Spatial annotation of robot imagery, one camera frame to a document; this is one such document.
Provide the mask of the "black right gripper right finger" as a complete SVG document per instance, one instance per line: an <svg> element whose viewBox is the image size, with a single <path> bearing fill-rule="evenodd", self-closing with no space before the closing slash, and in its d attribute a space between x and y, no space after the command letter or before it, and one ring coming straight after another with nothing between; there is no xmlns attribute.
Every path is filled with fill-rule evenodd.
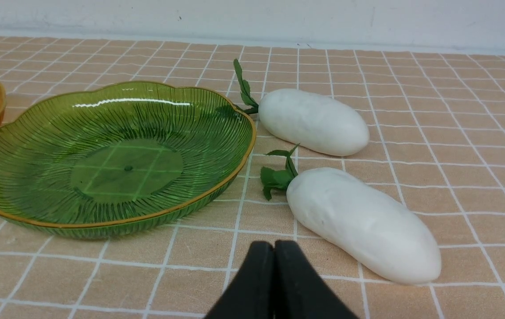
<svg viewBox="0 0 505 319"><path fill-rule="evenodd" d="M315 271L297 242L277 240L274 253L276 319L357 319Z"/></svg>

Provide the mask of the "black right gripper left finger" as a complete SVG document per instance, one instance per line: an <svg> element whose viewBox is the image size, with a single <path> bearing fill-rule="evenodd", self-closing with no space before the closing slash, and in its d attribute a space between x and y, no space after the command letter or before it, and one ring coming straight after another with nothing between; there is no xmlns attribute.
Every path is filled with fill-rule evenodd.
<svg viewBox="0 0 505 319"><path fill-rule="evenodd" d="M274 248L254 241L227 289L205 315L206 319L271 319Z"/></svg>

